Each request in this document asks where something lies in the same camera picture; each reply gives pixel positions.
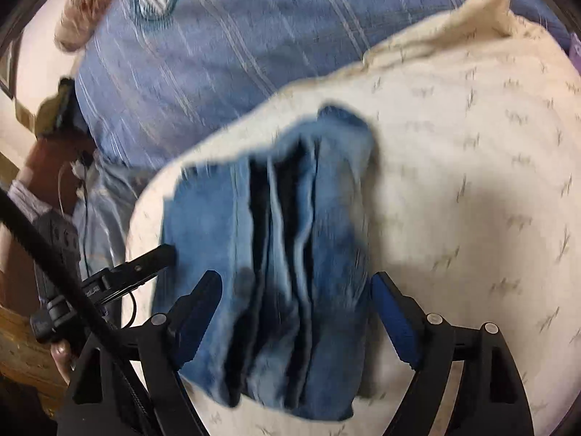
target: printed pattern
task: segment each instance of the printed pattern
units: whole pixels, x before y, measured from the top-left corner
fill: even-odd
[[[508,0],[467,0],[373,47],[361,64],[279,92],[168,165],[139,199],[128,259],[158,244],[163,198],[190,163],[268,146],[333,100],[370,124],[363,186],[371,269],[458,326],[494,322],[515,358],[537,435],[554,429],[581,382],[581,78],[544,27]],[[152,285],[137,291],[149,316]],[[131,313],[131,304],[124,304]],[[377,320],[354,417],[307,423],[244,399],[229,411],[193,391],[214,436],[382,434],[411,380]],[[443,434],[460,379],[432,434]]]

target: bedsheet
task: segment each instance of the bedsheet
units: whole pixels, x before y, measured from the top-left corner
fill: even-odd
[[[581,77],[508,0],[467,0],[376,45],[363,62],[291,84],[169,164],[136,205],[127,259],[158,245],[163,201],[184,167],[267,147],[327,103],[367,121],[378,144],[362,187],[370,270],[387,271],[455,326],[496,323],[535,434],[550,434],[581,388]],[[136,323],[150,316],[153,287],[136,291]],[[248,399],[232,411],[196,388],[191,397],[213,436],[381,435],[412,372],[377,320],[368,342],[362,397],[344,425]],[[459,377],[455,365],[434,435],[446,429]]]
[[[104,157],[158,169],[278,89],[464,0],[114,0],[77,77]],[[540,0],[512,10],[569,36]]]

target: denim fabric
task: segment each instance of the denim fabric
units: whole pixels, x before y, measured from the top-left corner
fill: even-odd
[[[113,163],[159,169],[286,84],[464,0],[113,0],[76,79],[82,114]],[[511,9],[569,34],[542,0]]]
[[[343,420],[361,380],[370,306],[361,176],[368,126],[325,107],[268,150],[186,169],[166,202],[162,241],[178,251],[158,278],[167,311],[206,269],[223,299],[182,375],[217,402],[243,392],[270,408]]]
[[[79,199],[73,213],[78,231],[81,257],[85,257],[89,275],[125,262],[125,243],[135,202],[158,173],[149,169],[127,169],[107,162],[100,152],[87,172],[88,202]],[[85,228],[85,214],[88,224]],[[87,278],[84,260],[80,266],[81,279]]]

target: wire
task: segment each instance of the wire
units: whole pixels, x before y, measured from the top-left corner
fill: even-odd
[[[135,317],[137,316],[137,302],[135,301],[135,297],[133,296],[133,292],[129,292],[129,296],[131,297],[131,301],[133,302],[133,313],[131,314],[131,319],[129,320],[129,323],[127,323],[123,327],[123,329],[131,328],[131,325],[133,324],[133,322],[135,321]]]
[[[137,408],[144,417],[142,421],[147,425],[144,430],[147,429],[147,433],[160,434],[151,399],[129,363],[126,349],[123,348],[109,325],[105,323],[97,308],[82,292],[70,272],[57,258],[53,248],[48,245],[2,189],[0,189],[0,221],[11,231],[13,237],[30,254],[30,257],[44,271],[49,280],[56,285],[66,301],[77,311],[101,345],[111,355],[111,359],[117,364],[121,375],[129,385],[129,391]]]
[[[66,162],[66,161],[63,162],[63,165],[60,166],[59,175],[57,177],[57,192],[59,193],[59,206],[60,206],[60,213],[62,214],[62,216],[65,216],[65,211],[63,210],[63,201],[60,198],[60,182],[61,182],[61,180],[63,178],[63,174],[65,173],[65,167],[67,165],[70,165],[70,163],[69,162]]]
[[[86,278],[89,278],[91,274],[89,273],[89,263],[86,260],[86,236],[89,234],[89,195],[86,191],[86,166],[85,167],[85,178],[82,180],[82,189],[85,195],[85,233],[82,236],[82,257],[85,260],[85,271],[86,271]]]

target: fingernail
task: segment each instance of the fingernail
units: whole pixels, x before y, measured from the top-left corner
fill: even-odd
[[[64,353],[66,353],[66,352],[67,352],[67,346],[65,346],[65,344],[64,344],[64,343],[62,343],[62,342],[59,342],[59,343],[56,345],[56,353],[57,353],[57,354],[64,354]]]

